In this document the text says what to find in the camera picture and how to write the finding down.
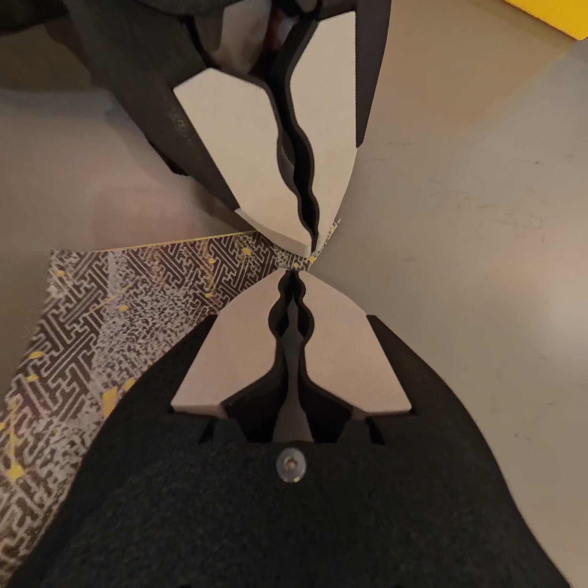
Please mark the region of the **black patterned origami paper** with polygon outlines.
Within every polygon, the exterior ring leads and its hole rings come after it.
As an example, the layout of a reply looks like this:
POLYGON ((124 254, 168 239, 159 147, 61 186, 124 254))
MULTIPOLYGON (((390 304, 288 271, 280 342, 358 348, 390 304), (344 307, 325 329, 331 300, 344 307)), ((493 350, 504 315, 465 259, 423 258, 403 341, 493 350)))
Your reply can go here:
POLYGON ((1 395, 1 587, 32 552, 116 404, 209 315, 276 269, 308 270, 257 231, 55 250, 47 299, 1 395))

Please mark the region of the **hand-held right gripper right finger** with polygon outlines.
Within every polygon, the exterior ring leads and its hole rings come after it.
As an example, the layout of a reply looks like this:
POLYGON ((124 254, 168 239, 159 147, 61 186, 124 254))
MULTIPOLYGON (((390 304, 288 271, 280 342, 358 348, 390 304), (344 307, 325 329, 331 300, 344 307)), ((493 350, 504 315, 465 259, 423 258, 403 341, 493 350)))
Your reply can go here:
POLYGON ((404 415, 412 406, 365 311, 307 272, 294 278, 298 398, 313 441, 336 443, 346 425, 404 415))

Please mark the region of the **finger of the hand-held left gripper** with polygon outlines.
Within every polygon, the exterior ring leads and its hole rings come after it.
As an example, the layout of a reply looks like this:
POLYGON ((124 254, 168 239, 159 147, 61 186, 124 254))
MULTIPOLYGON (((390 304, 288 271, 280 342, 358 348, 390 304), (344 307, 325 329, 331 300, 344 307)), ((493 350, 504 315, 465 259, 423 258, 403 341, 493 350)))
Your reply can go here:
POLYGON ((271 237, 290 252, 314 252, 335 221, 355 164, 356 13, 304 18, 287 35, 271 86, 295 154, 294 221, 301 237, 271 237))
POLYGON ((207 68, 173 93, 235 198, 236 213, 277 246, 310 256, 313 234, 301 218, 301 197, 278 163, 284 131, 268 85, 207 68))

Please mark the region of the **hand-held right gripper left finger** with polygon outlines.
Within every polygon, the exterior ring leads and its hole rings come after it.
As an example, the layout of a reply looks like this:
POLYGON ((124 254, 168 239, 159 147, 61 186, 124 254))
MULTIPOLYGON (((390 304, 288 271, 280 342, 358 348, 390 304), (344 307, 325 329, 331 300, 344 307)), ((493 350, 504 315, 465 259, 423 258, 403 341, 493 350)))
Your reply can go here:
POLYGON ((276 270, 216 315, 171 401, 175 412, 232 419, 248 441, 272 441, 288 393, 282 338, 292 281, 291 270, 276 270))

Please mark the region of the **yellow bin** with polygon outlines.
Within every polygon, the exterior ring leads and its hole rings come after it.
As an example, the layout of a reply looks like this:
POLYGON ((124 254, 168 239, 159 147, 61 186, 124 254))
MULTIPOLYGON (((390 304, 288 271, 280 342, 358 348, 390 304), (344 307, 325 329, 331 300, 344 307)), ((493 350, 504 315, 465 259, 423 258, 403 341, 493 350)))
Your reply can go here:
POLYGON ((574 40, 587 38, 587 1, 506 1, 574 40))

